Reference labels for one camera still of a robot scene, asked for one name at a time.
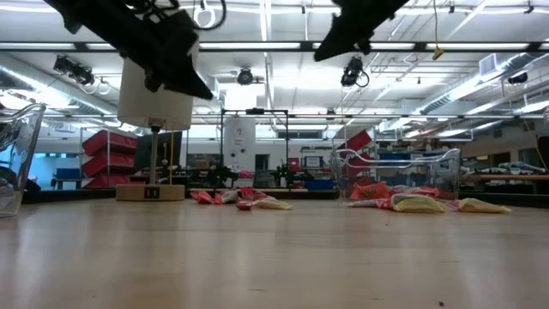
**ceiling beam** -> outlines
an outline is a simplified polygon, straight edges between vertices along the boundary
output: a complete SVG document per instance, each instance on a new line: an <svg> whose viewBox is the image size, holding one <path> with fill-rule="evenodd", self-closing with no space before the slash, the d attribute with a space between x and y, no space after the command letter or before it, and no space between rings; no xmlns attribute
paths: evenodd
<svg viewBox="0 0 549 309"><path fill-rule="evenodd" d="M435 50L434 42L424 41L381 41L371 42L371 52L425 52ZM549 52L548 42L440 42L445 53L470 52ZM203 41L200 52L314 52L320 41ZM0 42L0 52L74 52L74 53L117 53L104 42Z"/></svg>

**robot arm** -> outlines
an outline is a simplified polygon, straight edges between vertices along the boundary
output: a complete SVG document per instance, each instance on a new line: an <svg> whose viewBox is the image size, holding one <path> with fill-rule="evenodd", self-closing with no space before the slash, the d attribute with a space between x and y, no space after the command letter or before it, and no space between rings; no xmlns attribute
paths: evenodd
<svg viewBox="0 0 549 309"><path fill-rule="evenodd" d="M169 7L156 6L156 0L45 1L61 13L71 33L86 26L142 67L148 90L156 92L164 84L166 90L212 99L190 55L198 28L177 0L169 0ZM225 13L212 28L224 20Z"/></svg>
<svg viewBox="0 0 549 309"><path fill-rule="evenodd" d="M395 18L395 12L408 0L332 0L341 7L341 14L334 16L332 27L315 52L315 60L352 52L355 46L365 54L370 53L370 38L374 30L386 19Z"/></svg>

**blue bin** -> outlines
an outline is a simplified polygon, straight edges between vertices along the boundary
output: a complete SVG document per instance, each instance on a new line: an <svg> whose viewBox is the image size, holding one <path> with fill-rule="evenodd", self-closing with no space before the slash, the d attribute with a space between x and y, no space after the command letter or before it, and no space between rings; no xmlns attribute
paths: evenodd
<svg viewBox="0 0 549 309"><path fill-rule="evenodd" d="M334 189L334 180L308 180L305 188L311 191L324 191Z"/></svg>

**yellow snack bag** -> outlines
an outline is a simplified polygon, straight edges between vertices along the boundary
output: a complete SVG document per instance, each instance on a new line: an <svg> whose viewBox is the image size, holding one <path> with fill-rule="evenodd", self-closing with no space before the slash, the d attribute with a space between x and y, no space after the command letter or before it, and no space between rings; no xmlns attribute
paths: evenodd
<svg viewBox="0 0 549 309"><path fill-rule="evenodd" d="M394 194L391 197L393 210L408 213L443 213L445 207L437 203L433 198L419 194Z"/></svg>
<svg viewBox="0 0 549 309"><path fill-rule="evenodd" d="M292 206L289 203L279 201L273 197L262 198L253 203L254 206L263 209L290 210Z"/></svg>
<svg viewBox="0 0 549 309"><path fill-rule="evenodd" d="M508 214L512 210L505 206L483 202L476 198L464 198L460 201L460 211L485 214Z"/></svg>

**clear plastic container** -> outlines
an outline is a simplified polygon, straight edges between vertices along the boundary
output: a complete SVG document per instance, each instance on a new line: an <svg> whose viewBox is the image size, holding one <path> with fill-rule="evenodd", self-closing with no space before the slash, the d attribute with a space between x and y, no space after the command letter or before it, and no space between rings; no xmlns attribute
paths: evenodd
<svg viewBox="0 0 549 309"><path fill-rule="evenodd" d="M17 215L45 106L0 110L0 218Z"/></svg>
<svg viewBox="0 0 549 309"><path fill-rule="evenodd" d="M383 201L399 193L456 200L460 158L460 149L415 160L372 160L354 150L339 149L332 154L331 164L341 204L383 208Z"/></svg>

